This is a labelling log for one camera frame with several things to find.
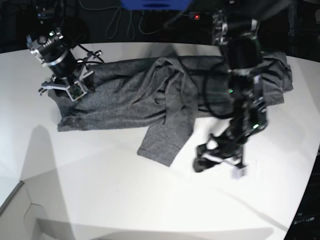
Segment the white table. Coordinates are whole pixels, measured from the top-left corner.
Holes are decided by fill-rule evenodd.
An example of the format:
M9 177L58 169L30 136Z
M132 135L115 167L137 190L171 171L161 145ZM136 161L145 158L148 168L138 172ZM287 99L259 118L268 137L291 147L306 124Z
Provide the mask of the white table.
M102 50L106 62L160 57L168 48L180 55L219 54L216 47L189 44L86 47ZM51 71L28 50L0 55L1 158L25 180L31 201L44 207L42 218L50 219L42 223L44 232L50 227L76 240L107 234L121 240L282 240L320 144L320 65L287 59L294 90L284 104L268 108L269 126L247 143L248 176L240 180L231 178L227 164L192 170L195 147L210 130L223 131L226 121L197 119L171 168L137 156L147 128L57 132L56 104L37 94Z

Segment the black cable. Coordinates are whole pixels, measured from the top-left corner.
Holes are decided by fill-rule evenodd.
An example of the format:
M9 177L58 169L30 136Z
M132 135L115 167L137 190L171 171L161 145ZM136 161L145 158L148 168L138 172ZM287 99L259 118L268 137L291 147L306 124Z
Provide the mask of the black cable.
M259 67L255 70L253 70L250 75L248 76L248 78L253 78L257 75L261 75L263 73L265 73L266 71L268 71L271 67L273 67L273 65L275 65L277 62L280 62L280 60L273 60L271 63L269 63L268 65L266 66L262 66L262 67Z
M208 99L208 92L207 92L208 81L209 81L209 79L210 79L210 75L212 74L212 72L213 72L217 67L219 67L219 66L221 66L221 65L223 65L223 64L225 64L224 61L219 62L219 63L213 65L213 66L209 69L209 71L208 71L208 73L207 73L207 75L206 75L206 77L204 78L204 81L203 81L202 94L203 94L203 98L204 98L204 104L205 104L206 108L208 109L208 112L209 112L213 117L218 118L218 119L230 119L230 118L232 118L232 117L234 116L234 113L233 113L233 112L230 113L230 114L219 115L219 114L217 114L216 112L214 112L214 111L212 110L211 104L210 104L209 99Z
M263 67L260 67L258 68L257 70L255 70L249 77L252 77L253 75L259 75L259 74L262 74L263 72L269 70L275 63L277 62L277 60L274 60L272 63L270 63L269 65L267 66L263 66ZM209 70L209 73L208 75L210 74L210 72L212 70L214 70L218 65L220 64L223 64L224 62L220 62L220 63L217 63L215 64L210 70ZM208 111L215 117L217 116L217 118L220 118L220 119L229 119L229 118L234 118L234 113L231 113L229 114L229 116L227 115L217 115L214 111L212 111L212 109L210 108L210 104L208 102L208 98L207 98L207 91L206 89L203 89L203 93L204 93L204 99L205 99L205 102L207 104L207 108L208 108ZM237 122L240 118L243 117L243 115L245 114L245 112L242 112L241 114L239 114L236 118L233 119L234 122ZM223 154L225 151L227 151L229 148L231 148L240 138L242 138L245 134L247 134L246 131L243 131L243 133L241 135L239 135L237 138L233 139L233 141L231 143L229 143L227 146L225 146L225 148L223 148L221 151L220 151L220 154Z
M80 6L84 9L84 10L88 10L88 11L105 11L105 10L113 10L116 9L113 17L109 23L109 25L106 27L105 31L104 31L104 35L107 39L111 40L113 38L116 37L118 30L119 30L119 23L121 20L121 15L122 15L122 10L125 9L121 6L110 6L110 7L103 7L103 8L88 8L86 6L84 6L81 2L81 0L78 0L78 3L80 4ZM129 12L129 24L126 30L126 35L127 37L132 41L135 39L136 37L136 33L135 33L135 28L134 28L134 24L133 24L133 11L132 10L128 10ZM113 32L112 35L108 35L108 32L110 31L110 29L113 27L113 24L115 23L115 30Z
M170 24L174 23L177 19L179 19L191 7L192 4L193 4L193 1L190 1L190 3L186 6L185 9L179 11L177 15L175 15L173 18L166 21L163 24L164 28L168 28Z
M165 25L163 25L162 27L158 28L157 30L154 30L154 31L151 31L151 32L144 32L142 30L142 22L143 22L143 19L144 19L145 15L144 14L140 14L140 12L138 12L138 11L133 11L133 12L139 13L139 15L141 16L141 20L140 20L139 25L138 25L138 29L139 29L140 33L142 33L144 35L151 35L151 34L155 34L157 32L160 32L160 31L166 29ZM180 29L188 30L189 28L184 25L183 27L174 26L174 29L175 30L180 30ZM205 32L207 34L210 34L210 35L213 34L210 30L207 30L207 29L205 29L203 27L200 27L198 30L201 31L201 32Z
M134 10L133 12L136 13L136 14L139 14L142 18L145 17L145 15L143 15L141 12L139 12L139 11L137 11L137 10Z
M76 65L82 65L82 64L103 64L103 63L100 61L81 61L76 63Z
M80 43L78 43L77 41L75 41L70 35L69 35L70 39L72 42L74 42L74 44L76 44L79 48L81 48L83 51L87 52L88 54L92 55L95 59L98 59L101 63L105 63L105 61L99 57L98 55L96 55L93 51L90 51L88 49L86 49L84 46L82 46Z

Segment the gray shirt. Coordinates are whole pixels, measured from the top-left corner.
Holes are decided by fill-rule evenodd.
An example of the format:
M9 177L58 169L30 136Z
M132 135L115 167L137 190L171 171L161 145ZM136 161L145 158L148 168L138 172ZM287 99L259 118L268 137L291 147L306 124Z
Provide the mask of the gray shirt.
M284 102L293 89L286 56L264 56L264 65L276 63L262 75L268 105ZM210 116L204 104L203 83L220 56L145 58L91 66L96 92L80 101L49 91L62 120L58 131L106 130L149 127L137 154L170 166L193 133L198 117ZM231 113L227 67L219 64L208 79L212 110Z

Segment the blue object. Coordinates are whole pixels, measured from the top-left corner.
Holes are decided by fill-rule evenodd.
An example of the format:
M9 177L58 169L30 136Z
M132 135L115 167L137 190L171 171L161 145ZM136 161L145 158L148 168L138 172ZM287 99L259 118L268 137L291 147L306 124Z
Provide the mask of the blue object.
M185 10L192 0L121 0L128 10Z

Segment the cable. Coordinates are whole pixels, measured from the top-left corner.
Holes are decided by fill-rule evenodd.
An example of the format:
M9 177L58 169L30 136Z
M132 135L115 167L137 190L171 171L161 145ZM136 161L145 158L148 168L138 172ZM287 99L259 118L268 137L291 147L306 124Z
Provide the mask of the cable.
M134 27L134 21L133 21L133 11L129 11L130 14L130 20L128 24L128 28L126 30L126 35L130 40L134 40L136 37L135 27ZM130 35L130 29L132 29L132 37L129 37Z
M191 7L192 4L193 4L193 1L190 1L190 3L186 6L185 9L181 10L180 12L178 12L176 16L166 21L163 24L164 28L168 28L170 24L174 23L178 18L180 18Z
M223 64L225 64L224 61L219 62L219 63L213 65L213 66L209 69L209 71L208 71L208 73L207 73L207 75L206 75L206 77L205 77L205 79L204 79L204 81L203 81L202 94L203 94L203 98L204 98L204 104L205 104L206 108L208 109L208 112L209 112L213 117L218 118L218 119L230 119L230 118L232 118L232 117L234 116L234 113L233 113L233 112L230 113L230 114L219 115L219 114L217 114L216 112L214 112L214 111L212 110L211 104L210 104L209 99L208 99L208 92L207 92L208 81L209 81L209 78L210 78L211 73L212 73L218 66L223 65Z
M139 31L140 31L140 33L142 33L142 34L144 34L144 35L151 35L151 34L155 34L155 33L157 33L157 32L159 32L159 31L161 31L161 30L164 29L164 27L161 27L161 28L159 28L158 30L151 31L151 32L144 32L144 31L142 31L142 29L141 29L141 23L142 23L142 21L143 21L143 19L144 19L144 16L145 16L145 11L144 11L144 10L142 11L142 15L143 15L143 16L141 17L140 22L139 22Z
M79 1L80 6L84 10L88 10L88 11L105 11L105 10L115 9L115 12L114 12L113 17L111 19L111 22L108 24L108 26L106 27L106 29L104 31L104 35L107 39L109 39L109 40L114 39L118 33L118 30L119 30L119 23L120 23L123 8L121 6L111 6L111 7L103 7L103 8L89 8L89 7L85 7L82 4L81 0L78 0L78 1ZM128 12L129 12L129 23L128 23L128 27L126 30L126 35L132 41L136 37L136 32L135 32L135 28L133 25L133 11L129 10ZM114 23L115 23L114 32L111 35L109 35L108 33Z
M71 39L72 42L74 42L74 44L76 44L79 48L81 48L83 51L87 52L88 54L92 55L95 59L98 59L101 63L105 63L105 61L99 57L98 55L96 55L93 51L90 51L88 49L86 49L84 46L82 46L80 43L78 43L77 41L75 41L70 35L69 38Z
M255 70L253 70L250 75L248 76L248 78L253 78L257 75L261 75L265 72L267 72L271 67L273 67L277 62L280 62L280 60L273 60L271 63L269 63L268 65L266 66L262 66L262 67L259 67Z
M116 7L117 10L115 11L113 17L112 17L112 20L111 22L109 23L109 25L106 27L105 31L104 31L104 35L107 39L111 40L113 38L115 38L115 36L117 35L118 33L118 29L119 29L119 22L120 22L120 18L121 18L121 13L122 13L122 8L121 7ZM108 31L110 30L111 26L113 25L116 17L117 17L117 14L118 14L118 18L116 20L116 25L115 25L115 30L114 30L114 33L113 35L111 36L108 36Z
M81 0L79 0L79 4L80 6L84 9L84 10L89 10L89 11L104 11L104 10L110 10L110 9L118 9L120 8L119 6L109 6L109 7L104 7L104 8L88 8L88 7L85 7Z
M136 14L139 14L141 17L144 17L145 15L143 15L142 13L140 13L139 11L133 11L133 12L135 12Z
M82 65L82 64L102 64L100 61L81 61L77 62L76 65Z

